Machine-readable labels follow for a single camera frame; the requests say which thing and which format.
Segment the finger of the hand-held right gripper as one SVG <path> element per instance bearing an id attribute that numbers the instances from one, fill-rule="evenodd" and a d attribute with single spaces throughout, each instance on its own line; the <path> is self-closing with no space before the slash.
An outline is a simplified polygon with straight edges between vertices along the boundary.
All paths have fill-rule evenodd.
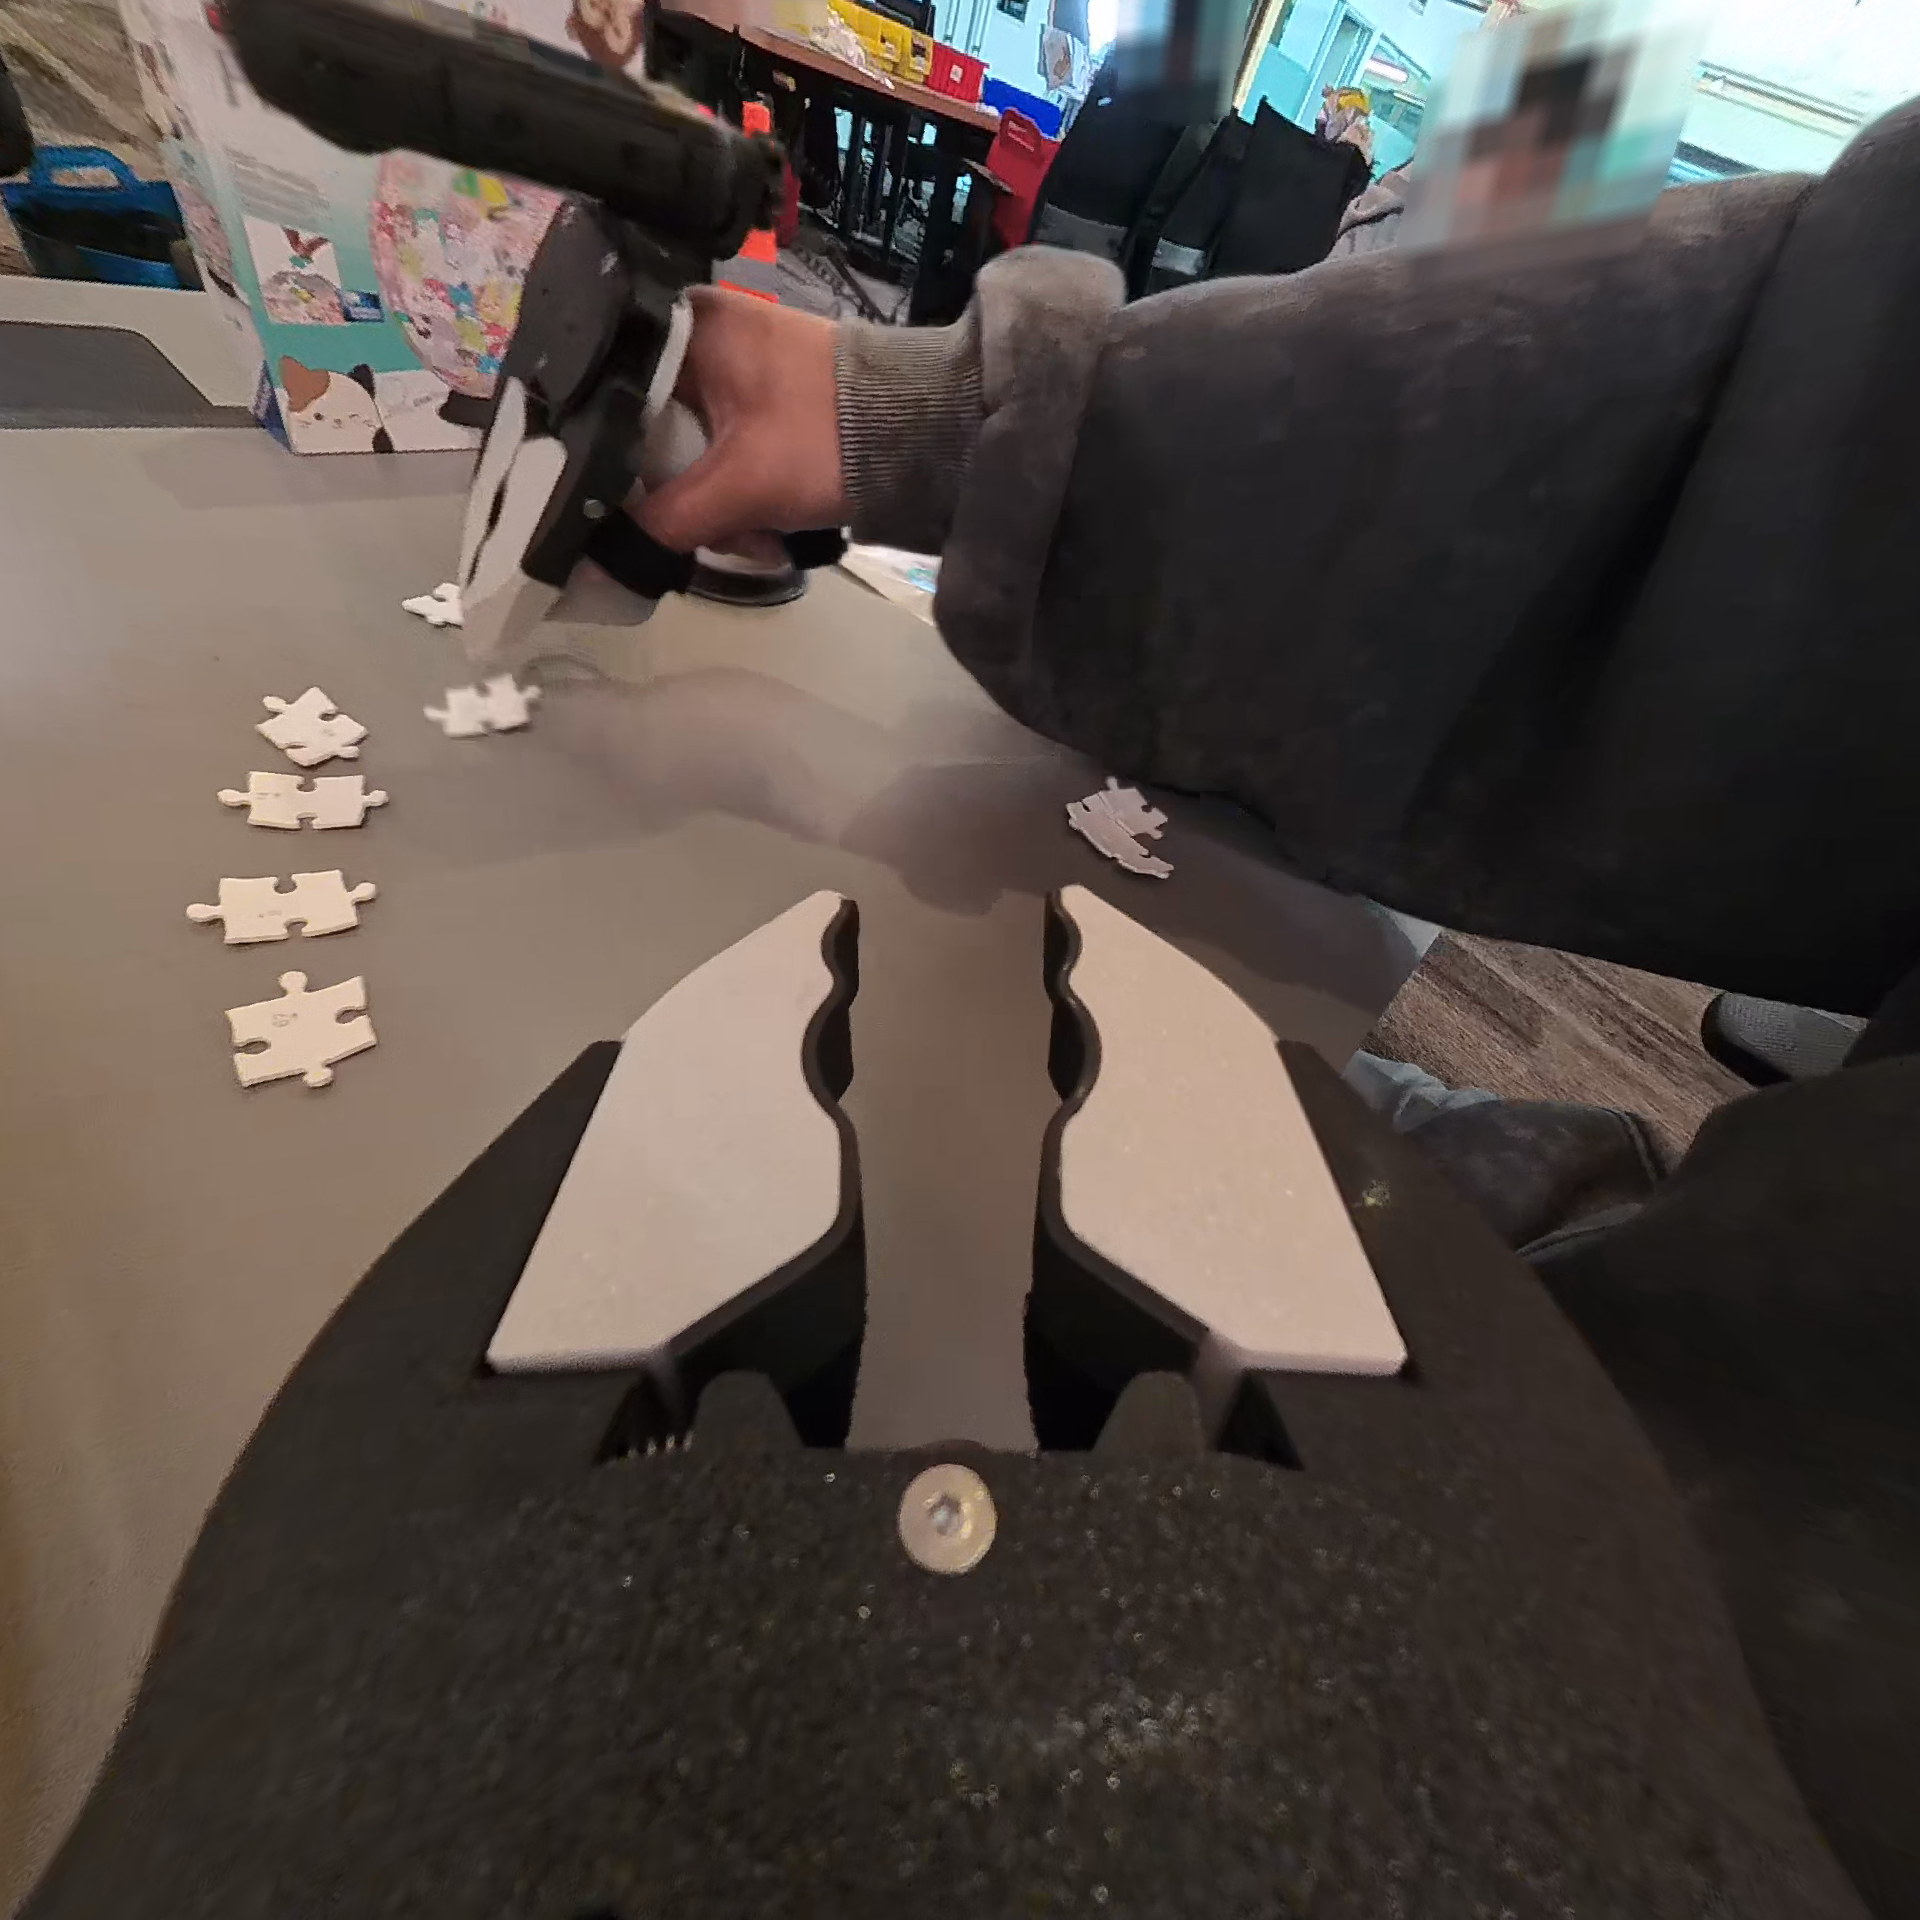
<path id="1" fill-rule="evenodd" d="M 465 505 L 465 539 L 457 588 L 466 592 L 494 531 L 501 492 L 522 447 L 522 389 L 497 389 L 497 409 L 479 449 Z"/>
<path id="2" fill-rule="evenodd" d="M 526 637 L 554 606 L 559 588 L 533 574 L 555 494 L 562 492 L 568 453 L 522 447 L 501 492 L 494 531 L 465 592 L 466 661 L 517 661 Z"/>

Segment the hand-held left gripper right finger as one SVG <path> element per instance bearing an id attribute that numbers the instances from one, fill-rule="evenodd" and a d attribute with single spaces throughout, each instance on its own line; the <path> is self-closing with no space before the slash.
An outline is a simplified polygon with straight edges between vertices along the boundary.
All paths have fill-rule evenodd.
<path id="1" fill-rule="evenodd" d="M 1289 1379 L 1394 1381 L 1408 1344 L 1282 1047 L 1219 975 L 1083 885 L 1047 900 L 1026 1404 L 1091 1449 L 1178 1376 L 1213 1449 L 1289 1449 Z"/>

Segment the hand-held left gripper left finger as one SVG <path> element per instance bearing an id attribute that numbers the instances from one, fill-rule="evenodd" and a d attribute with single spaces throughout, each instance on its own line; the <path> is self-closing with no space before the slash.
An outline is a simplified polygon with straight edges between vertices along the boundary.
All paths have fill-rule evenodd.
<path id="1" fill-rule="evenodd" d="M 488 1344 L 494 1376 L 627 1376 L 651 1447 L 751 1374 L 803 1444 L 846 1444 L 866 1333 L 845 1112 L 857 933 L 857 903 L 817 892 L 633 1021 Z"/>

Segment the person's right forearm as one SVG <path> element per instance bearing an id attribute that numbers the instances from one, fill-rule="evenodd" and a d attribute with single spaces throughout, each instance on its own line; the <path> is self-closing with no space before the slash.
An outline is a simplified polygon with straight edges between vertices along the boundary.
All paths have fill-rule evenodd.
<path id="1" fill-rule="evenodd" d="M 837 331 L 861 541 L 1017 721 L 1491 939 L 1872 1013 L 1919 955 L 1919 119 L 1623 243 Z"/>

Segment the colourful puzzle ball box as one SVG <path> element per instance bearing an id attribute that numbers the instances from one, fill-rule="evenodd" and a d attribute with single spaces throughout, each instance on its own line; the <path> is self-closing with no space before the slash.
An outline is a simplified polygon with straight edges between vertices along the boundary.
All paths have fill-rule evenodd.
<path id="1" fill-rule="evenodd" d="M 120 4 L 207 288 L 299 455 L 472 449 L 561 195 L 352 156 L 258 100 L 223 4 Z"/>

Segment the person's right hand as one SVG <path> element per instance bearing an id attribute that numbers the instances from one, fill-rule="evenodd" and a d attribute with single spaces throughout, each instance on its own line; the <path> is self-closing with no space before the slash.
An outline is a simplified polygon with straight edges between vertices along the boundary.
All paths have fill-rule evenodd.
<path id="1" fill-rule="evenodd" d="M 638 526 L 680 553 L 784 559 L 784 537 L 849 526 L 837 432 L 839 324 L 725 286 L 695 286 L 677 398 L 704 455 L 648 487 Z"/>

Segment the person's jeans leg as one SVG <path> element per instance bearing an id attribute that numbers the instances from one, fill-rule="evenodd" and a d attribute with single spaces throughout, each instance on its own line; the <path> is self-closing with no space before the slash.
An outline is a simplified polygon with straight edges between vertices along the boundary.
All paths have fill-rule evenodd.
<path id="1" fill-rule="evenodd" d="M 1427 1067 L 1391 1061 L 1368 1048 L 1351 1056 L 1343 1069 L 1343 1081 L 1399 1134 L 1413 1134 L 1447 1112 L 1463 1112 L 1491 1097 L 1477 1087 L 1451 1087 Z"/>

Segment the black round stand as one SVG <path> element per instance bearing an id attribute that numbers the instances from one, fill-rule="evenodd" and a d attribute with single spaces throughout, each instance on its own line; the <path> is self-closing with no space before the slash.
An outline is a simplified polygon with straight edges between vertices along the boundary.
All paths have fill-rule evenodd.
<path id="1" fill-rule="evenodd" d="M 806 566 L 781 541 L 695 550 L 688 595 L 723 608 L 781 608 L 808 589 Z"/>

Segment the wooden workbench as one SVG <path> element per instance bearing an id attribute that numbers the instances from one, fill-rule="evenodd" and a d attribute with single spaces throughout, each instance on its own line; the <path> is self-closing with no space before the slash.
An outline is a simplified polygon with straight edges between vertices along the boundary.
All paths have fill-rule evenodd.
<path id="1" fill-rule="evenodd" d="M 893 319 L 954 319 L 990 252 L 1000 116 L 835 53 L 829 30 L 845 17 L 829 6 L 778 14 L 646 4 L 648 67 L 725 116 L 770 111 L 799 192 L 795 239 L 862 312 L 879 319 L 893 286 Z"/>

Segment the red plastic crate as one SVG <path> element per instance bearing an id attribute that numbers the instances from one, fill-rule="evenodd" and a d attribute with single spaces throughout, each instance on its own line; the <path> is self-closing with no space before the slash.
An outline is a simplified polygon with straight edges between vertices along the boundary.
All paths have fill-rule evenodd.
<path id="1" fill-rule="evenodd" d="M 1021 249 L 1037 221 L 1049 167 L 1061 149 L 1021 108 L 1000 111 L 1000 129 L 985 157 L 993 190 L 993 232 L 1000 249 Z"/>

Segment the blue plastic basket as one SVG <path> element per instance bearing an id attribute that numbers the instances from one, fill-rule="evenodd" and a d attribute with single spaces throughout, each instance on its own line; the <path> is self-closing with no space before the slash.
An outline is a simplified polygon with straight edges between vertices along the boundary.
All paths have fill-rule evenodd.
<path id="1" fill-rule="evenodd" d="M 5 211 L 31 272 L 166 293 L 202 293 L 177 192 L 138 176 L 99 145 L 37 145 L 23 176 L 2 184 Z"/>

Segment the black office chair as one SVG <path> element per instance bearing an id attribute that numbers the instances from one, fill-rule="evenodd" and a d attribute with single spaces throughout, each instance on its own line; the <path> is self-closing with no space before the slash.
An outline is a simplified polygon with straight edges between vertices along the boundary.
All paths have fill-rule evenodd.
<path id="1" fill-rule="evenodd" d="M 1105 59 L 1047 167 L 1030 247 L 1115 264 L 1129 299 L 1199 281 L 1282 277 L 1334 252 L 1373 183 L 1365 149 L 1263 103 L 1186 123 Z"/>

